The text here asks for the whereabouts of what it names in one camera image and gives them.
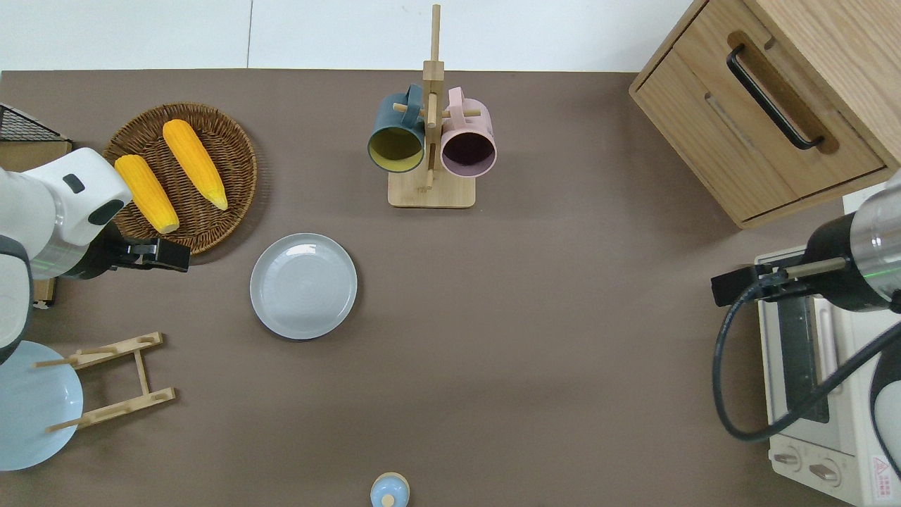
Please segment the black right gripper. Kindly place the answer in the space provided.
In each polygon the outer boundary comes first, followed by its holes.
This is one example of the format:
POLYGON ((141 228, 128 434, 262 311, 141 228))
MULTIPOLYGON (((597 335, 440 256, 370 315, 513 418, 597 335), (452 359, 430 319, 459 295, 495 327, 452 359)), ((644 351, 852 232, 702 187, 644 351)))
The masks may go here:
MULTIPOLYGON (((791 282, 778 288, 763 289, 760 291, 763 301, 775 302, 792 296, 818 294, 847 311, 868 312, 889 308, 888 300, 868 285, 854 263, 850 244, 854 216, 854 213, 847 214, 818 227, 807 241, 802 255, 801 264, 843 257, 846 266, 842 270, 805 277, 800 282, 791 282)), ((747 264, 712 277, 714 304, 720 308, 730 306, 739 299, 741 293, 757 282, 759 276, 759 266, 747 264)))

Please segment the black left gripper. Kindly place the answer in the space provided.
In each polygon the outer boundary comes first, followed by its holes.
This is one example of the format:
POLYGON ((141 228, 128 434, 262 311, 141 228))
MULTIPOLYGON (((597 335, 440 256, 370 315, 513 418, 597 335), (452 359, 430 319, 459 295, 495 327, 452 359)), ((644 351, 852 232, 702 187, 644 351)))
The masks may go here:
POLYGON ((90 280, 119 268, 133 270, 152 269, 142 258, 156 248, 156 266, 178 273, 186 273, 191 262, 191 250, 187 245, 167 239, 141 239, 122 235, 116 224, 107 224, 90 244, 74 266, 76 280, 90 280))

